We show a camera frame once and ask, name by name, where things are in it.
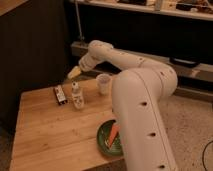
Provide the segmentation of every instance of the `white cup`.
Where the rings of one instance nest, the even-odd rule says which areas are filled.
[[[109,74],[99,74],[96,77],[97,85],[100,94],[106,95],[109,93],[111,77]]]

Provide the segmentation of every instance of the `small bottle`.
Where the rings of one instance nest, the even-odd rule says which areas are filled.
[[[84,107],[83,91],[77,82],[72,83],[72,99],[76,109]]]

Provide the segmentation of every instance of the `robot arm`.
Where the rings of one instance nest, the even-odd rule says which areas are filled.
[[[152,59],[116,50],[111,44],[99,40],[89,43],[88,53],[81,58],[79,66],[83,71],[90,71],[104,61],[121,70],[138,67],[168,67],[168,65]]]
[[[122,52],[109,43],[92,41],[81,58],[83,71],[107,61],[122,71],[113,81],[112,103],[129,171],[177,171],[158,108],[177,86],[168,65]]]

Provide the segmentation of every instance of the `plate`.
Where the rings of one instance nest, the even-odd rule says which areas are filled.
[[[104,122],[97,132],[97,143],[100,151],[106,156],[122,156],[123,150],[120,142],[119,134],[115,137],[111,147],[107,146],[107,140],[115,120]]]

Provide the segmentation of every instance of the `wooden tabletop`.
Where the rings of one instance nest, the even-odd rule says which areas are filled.
[[[27,1],[28,0],[0,0],[0,16]]]
[[[96,143],[100,125],[114,118],[111,95],[101,96],[95,80],[80,82],[85,107],[77,110],[71,85],[63,85],[68,103],[59,106],[53,87],[21,96],[10,171],[86,170],[115,160]]]

